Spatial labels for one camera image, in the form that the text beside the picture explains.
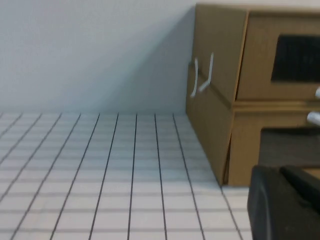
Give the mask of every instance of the white wall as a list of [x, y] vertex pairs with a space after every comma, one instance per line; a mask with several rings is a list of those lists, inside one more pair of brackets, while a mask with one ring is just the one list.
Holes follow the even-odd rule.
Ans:
[[196, 1], [0, 0], [0, 111], [183, 112]]

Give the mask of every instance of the white knob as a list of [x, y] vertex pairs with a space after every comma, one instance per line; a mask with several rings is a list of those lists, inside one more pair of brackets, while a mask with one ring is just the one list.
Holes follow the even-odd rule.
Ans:
[[320, 99], [320, 87], [315, 91], [315, 96]]
[[312, 111], [308, 114], [308, 117], [306, 119], [309, 123], [320, 126], [320, 112]]

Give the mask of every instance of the cardboard drawer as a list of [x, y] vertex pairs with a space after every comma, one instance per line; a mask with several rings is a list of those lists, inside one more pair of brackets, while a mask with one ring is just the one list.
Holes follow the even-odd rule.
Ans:
[[[204, 82], [199, 76], [198, 86]], [[210, 87], [190, 97], [194, 85], [191, 66], [186, 112], [221, 185], [248, 186], [257, 164], [295, 165], [320, 176], [320, 129], [307, 121], [309, 112], [320, 112], [320, 102], [252, 102], [229, 107]], [[300, 133], [309, 128], [316, 134]]]
[[231, 104], [316, 101], [320, 11], [197, 4], [192, 57]]

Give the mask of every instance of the brown cardboard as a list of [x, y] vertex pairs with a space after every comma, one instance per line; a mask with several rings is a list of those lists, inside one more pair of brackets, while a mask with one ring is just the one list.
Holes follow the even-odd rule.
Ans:
[[[230, 108], [211, 87], [191, 98], [194, 82], [195, 70], [190, 66], [186, 112], [221, 185], [249, 185], [252, 167], [259, 161], [263, 128], [309, 127], [308, 113], [320, 111], [320, 103], [315, 102], [253, 102]], [[198, 86], [204, 82], [200, 75]], [[309, 171], [320, 176], [320, 170]]]
[[214, 53], [211, 84], [234, 102], [244, 46], [247, 11], [220, 5], [197, 4], [192, 59], [207, 79], [210, 56]]
[[316, 101], [315, 83], [275, 83], [280, 34], [320, 35], [319, 9], [197, 4], [192, 58], [211, 87], [235, 101]]
[[[203, 77], [199, 76], [198, 86], [204, 81]], [[197, 92], [195, 97], [191, 98], [194, 83], [195, 69], [191, 66], [188, 72], [186, 113], [208, 157], [211, 168], [221, 183], [226, 170], [226, 155], [233, 115], [211, 91]]]
[[315, 100], [318, 83], [271, 82], [278, 37], [320, 35], [320, 17], [251, 16], [237, 100]]

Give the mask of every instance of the floor tile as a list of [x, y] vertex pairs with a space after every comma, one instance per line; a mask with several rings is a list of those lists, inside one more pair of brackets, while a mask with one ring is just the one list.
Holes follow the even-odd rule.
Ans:
[[163, 199], [166, 210], [196, 209], [195, 202], [191, 194], [185, 196], [165, 196]]
[[46, 174], [47, 170], [29, 170], [25, 169], [21, 172], [19, 180], [40, 180], [42, 181]]
[[14, 240], [50, 240], [50, 236], [51, 236], [51, 232], [18, 231], [14, 237]]
[[168, 232], [167, 240], [204, 240], [201, 231], [196, 232]]
[[21, 210], [25, 211], [27, 210], [31, 200], [32, 196], [7, 196], [0, 202], [0, 211], [2, 210]]
[[37, 196], [31, 206], [32, 210], [60, 210], [66, 196]]
[[12, 236], [12, 233], [0, 232], [0, 239], [1, 240], [10, 240], [11, 236]]
[[85, 232], [55, 232], [52, 240], [71, 240], [71, 239], [88, 240], [89, 234], [90, 234], [89, 231], [87, 233], [85, 233]]
[[189, 181], [163, 181], [163, 194], [191, 194]]
[[251, 231], [241, 231], [243, 240], [253, 240]]
[[248, 187], [232, 187], [232, 186], [224, 186], [222, 187], [223, 193], [226, 196], [247, 196], [249, 193]]
[[248, 196], [226, 196], [231, 209], [247, 209]]
[[133, 196], [132, 209], [158, 209], [162, 210], [162, 197], [158, 196]]
[[160, 181], [157, 182], [133, 182], [133, 193], [161, 193]]
[[195, 201], [199, 210], [228, 210], [228, 205], [222, 195], [195, 195]]
[[56, 221], [58, 219], [59, 212], [40, 212], [32, 213], [29, 212], [24, 221], [21, 224], [20, 229], [22, 230], [46, 230], [52, 231], [55, 227]]
[[58, 225], [57, 231], [60, 230], [91, 230], [94, 219], [94, 210], [86, 213], [69, 213], [63, 212]]
[[66, 210], [95, 210], [97, 207], [97, 196], [69, 196], [64, 209]]
[[165, 232], [130, 232], [130, 240], [165, 240]]
[[199, 211], [202, 228], [204, 230], [236, 229], [234, 221], [228, 211], [201, 212]]
[[133, 180], [137, 182], [160, 181], [159, 169], [134, 169]]
[[99, 194], [101, 182], [75, 182], [72, 186], [72, 194]]
[[131, 213], [132, 230], [159, 229], [164, 230], [163, 212], [136, 212]]
[[130, 194], [131, 182], [104, 182], [103, 194]]
[[87, 169], [80, 169], [76, 176], [76, 181], [78, 180], [95, 180], [97, 182], [101, 182], [105, 174], [105, 169], [97, 169], [97, 170], [87, 170]]
[[205, 240], [216, 240], [216, 239], [223, 239], [223, 240], [241, 240], [239, 237], [239, 233], [237, 231], [231, 232], [219, 232], [219, 231], [205, 231], [204, 232]]
[[166, 212], [167, 230], [200, 230], [196, 211], [193, 212]]
[[118, 169], [113, 169], [110, 170], [108, 169], [106, 171], [105, 175], [105, 181], [111, 181], [111, 182], [116, 182], [116, 181], [128, 181], [130, 182], [132, 179], [132, 170], [118, 170]]
[[129, 212], [98, 212], [94, 222], [94, 231], [127, 230]]
[[245, 212], [232, 211], [232, 214], [240, 230], [249, 230], [251, 228], [249, 216], [246, 211]]
[[161, 176], [163, 181], [177, 180], [188, 181], [187, 172], [185, 169], [162, 169]]
[[66, 194], [71, 182], [44, 182], [40, 189], [41, 194], [63, 193]]
[[12, 185], [8, 194], [33, 194], [37, 192], [40, 182], [16, 182]]
[[124, 209], [129, 210], [130, 195], [127, 196], [102, 196], [98, 210], [102, 209]]
[[220, 187], [215, 181], [193, 181], [192, 189], [194, 194], [221, 194]]
[[22, 217], [23, 213], [1, 213], [0, 230], [14, 230]]

